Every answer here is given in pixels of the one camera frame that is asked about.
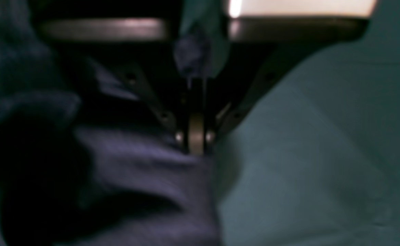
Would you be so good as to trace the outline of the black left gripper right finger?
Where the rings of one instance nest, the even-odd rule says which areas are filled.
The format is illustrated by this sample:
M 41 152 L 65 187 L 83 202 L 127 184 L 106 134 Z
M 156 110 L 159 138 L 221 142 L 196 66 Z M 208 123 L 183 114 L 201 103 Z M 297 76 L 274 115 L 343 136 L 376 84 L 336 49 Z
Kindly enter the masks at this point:
M 233 131 L 295 66 L 359 39 L 376 0 L 224 0 L 229 56 L 216 78 L 197 80 L 197 154 Z

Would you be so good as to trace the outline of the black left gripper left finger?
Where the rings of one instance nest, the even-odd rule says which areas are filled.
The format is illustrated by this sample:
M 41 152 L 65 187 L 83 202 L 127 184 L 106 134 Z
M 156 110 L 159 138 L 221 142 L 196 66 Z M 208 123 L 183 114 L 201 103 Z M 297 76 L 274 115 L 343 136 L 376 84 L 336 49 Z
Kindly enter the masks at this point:
M 182 0 L 34 0 L 37 33 L 70 70 L 103 67 L 155 114 L 189 153 L 197 153 L 197 116 L 189 81 L 177 69 Z

